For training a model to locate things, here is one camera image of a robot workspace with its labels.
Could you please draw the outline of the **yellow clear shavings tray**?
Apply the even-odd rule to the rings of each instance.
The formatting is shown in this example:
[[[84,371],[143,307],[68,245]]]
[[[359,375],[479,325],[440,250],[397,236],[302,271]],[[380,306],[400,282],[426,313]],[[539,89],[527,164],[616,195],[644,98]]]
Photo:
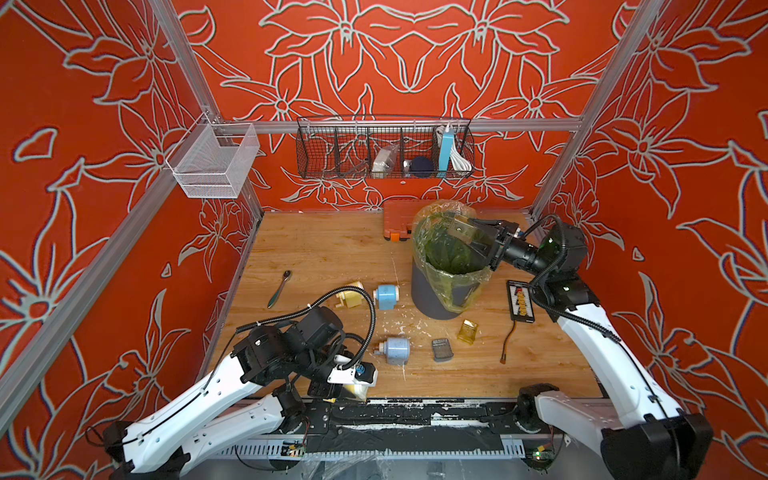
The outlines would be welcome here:
[[[476,341],[478,330],[479,325],[476,322],[464,319],[457,334],[457,339],[468,345],[473,345]]]

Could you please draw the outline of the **blue sharpener back row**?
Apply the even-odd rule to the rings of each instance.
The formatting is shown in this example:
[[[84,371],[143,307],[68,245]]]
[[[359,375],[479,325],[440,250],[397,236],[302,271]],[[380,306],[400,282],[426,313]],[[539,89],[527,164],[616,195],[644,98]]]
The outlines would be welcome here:
[[[377,308],[382,311],[393,310],[400,298],[399,286],[395,284],[379,285],[373,292]]]

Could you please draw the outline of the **light blue sharpener front row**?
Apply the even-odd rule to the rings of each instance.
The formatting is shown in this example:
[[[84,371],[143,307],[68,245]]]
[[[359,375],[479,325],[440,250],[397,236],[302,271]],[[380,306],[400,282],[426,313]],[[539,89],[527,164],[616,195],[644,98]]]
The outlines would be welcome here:
[[[388,365],[405,366],[411,356],[411,344],[405,337],[388,337],[378,343],[374,354],[384,358]]]

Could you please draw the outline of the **yellow sharpener back row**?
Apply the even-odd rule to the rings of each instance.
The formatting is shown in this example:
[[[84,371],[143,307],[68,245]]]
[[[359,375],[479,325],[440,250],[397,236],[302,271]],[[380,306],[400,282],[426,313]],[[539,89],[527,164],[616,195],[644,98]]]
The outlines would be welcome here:
[[[360,292],[345,290],[336,294],[336,308],[354,308],[364,303],[364,297]]]

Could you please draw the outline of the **yellow sharpener row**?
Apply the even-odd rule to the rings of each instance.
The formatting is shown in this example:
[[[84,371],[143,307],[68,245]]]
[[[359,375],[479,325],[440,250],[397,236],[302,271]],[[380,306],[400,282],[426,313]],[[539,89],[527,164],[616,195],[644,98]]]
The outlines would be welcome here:
[[[345,290],[336,294],[336,308],[354,308],[364,303],[364,297],[360,292]]]
[[[366,385],[342,385],[331,384],[327,393],[323,395],[325,400],[334,402],[358,402],[368,401],[369,387]]]

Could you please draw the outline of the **yellow sharpener front row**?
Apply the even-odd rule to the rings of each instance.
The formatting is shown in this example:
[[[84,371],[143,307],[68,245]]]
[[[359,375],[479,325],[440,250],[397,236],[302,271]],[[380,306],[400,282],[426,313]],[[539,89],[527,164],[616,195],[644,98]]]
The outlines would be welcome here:
[[[342,385],[331,384],[327,393],[323,395],[325,400],[334,402],[358,402],[368,401],[369,387],[366,385]]]

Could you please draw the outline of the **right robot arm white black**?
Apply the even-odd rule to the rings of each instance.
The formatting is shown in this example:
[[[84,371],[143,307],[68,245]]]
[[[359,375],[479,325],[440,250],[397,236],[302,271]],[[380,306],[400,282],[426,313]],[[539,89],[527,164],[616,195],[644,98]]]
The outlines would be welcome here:
[[[550,384],[520,390],[514,418],[525,430],[551,427],[595,452],[615,479],[694,479],[713,439],[701,414],[687,413],[642,366],[613,327],[579,268],[588,249],[581,229],[558,216],[538,245],[533,227],[457,216],[449,228],[481,263],[532,274],[531,303],[545,310],[579,348],[605,398],[576,400]]]

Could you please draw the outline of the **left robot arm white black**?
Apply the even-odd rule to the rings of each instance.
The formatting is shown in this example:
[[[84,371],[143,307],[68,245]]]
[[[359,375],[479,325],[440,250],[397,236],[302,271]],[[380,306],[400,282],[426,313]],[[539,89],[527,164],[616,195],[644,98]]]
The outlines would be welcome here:
[[[369,309],[365,336],[346,333],[326,302],[359,295]],[[269,434],[305,409],[295,387],[308,379],[325,397],[367,399],[378,372],[364,361],[376,327],[376,303],[364,288],[336,288],[301,310],[237,328],[237,344],[210,373],[170,403],[136,421],[86,431],[115,464],[113,479],[178,479],[211,455],[251,435]],[[352,338],[359,348],[349,351]]]

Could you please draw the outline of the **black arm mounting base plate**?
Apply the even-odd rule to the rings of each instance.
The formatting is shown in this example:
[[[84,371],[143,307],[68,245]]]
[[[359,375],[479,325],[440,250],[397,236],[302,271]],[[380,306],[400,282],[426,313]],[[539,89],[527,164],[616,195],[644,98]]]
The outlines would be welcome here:
[[[525,456],[552,440],[522,429],[510,398],[312,400],[304,415],[257,440],[286,440],[309,455],[419,454]]]

